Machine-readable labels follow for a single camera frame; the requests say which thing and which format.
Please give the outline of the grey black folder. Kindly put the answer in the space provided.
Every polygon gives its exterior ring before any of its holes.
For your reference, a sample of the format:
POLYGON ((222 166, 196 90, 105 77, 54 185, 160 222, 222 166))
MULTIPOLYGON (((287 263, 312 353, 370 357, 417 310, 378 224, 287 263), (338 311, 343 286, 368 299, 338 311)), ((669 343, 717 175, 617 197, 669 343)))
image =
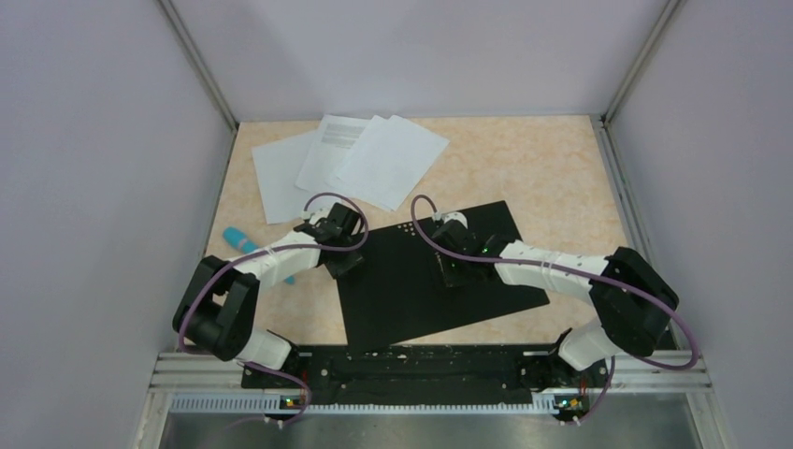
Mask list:
POLYGON ((447 286, 435 251, 411 227, 370 231, 362 264, 338 279, 349 349, 381 349, 549 304, 543 290, 497 276, 447 286))

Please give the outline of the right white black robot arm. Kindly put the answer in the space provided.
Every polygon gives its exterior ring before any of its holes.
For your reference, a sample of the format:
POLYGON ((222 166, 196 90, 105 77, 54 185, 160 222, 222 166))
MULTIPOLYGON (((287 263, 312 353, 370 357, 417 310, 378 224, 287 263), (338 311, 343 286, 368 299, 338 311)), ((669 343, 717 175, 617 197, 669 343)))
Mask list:
POLYGON ((447 282, 497 281, 575 297, 596 316, 565 332, 548 360, 551 378, 573 385, 593 364, 620 352, 647 357, 679 305, 671 287, 635 250, 591 256, 543 250, 520 239, 478 238, 459 212, 435 218, 431 234, 447 282))

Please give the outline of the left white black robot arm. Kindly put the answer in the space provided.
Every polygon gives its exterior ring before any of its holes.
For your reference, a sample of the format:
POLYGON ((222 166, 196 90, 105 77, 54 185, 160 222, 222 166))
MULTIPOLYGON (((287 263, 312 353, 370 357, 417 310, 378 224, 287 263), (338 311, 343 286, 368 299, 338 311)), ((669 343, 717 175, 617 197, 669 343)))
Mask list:
POLYGON ((254 325, 261 292, 296 274, 326 267, 335 279, 359 266, 368 236, 365 215, 354 204, 336 203, 305 214, 283 238, 234 260, 206 256, 196 266, 176 309, 178 342, 222 361, 264 367, 277 386, 293 384, 300 372, 296 347, 254 325))

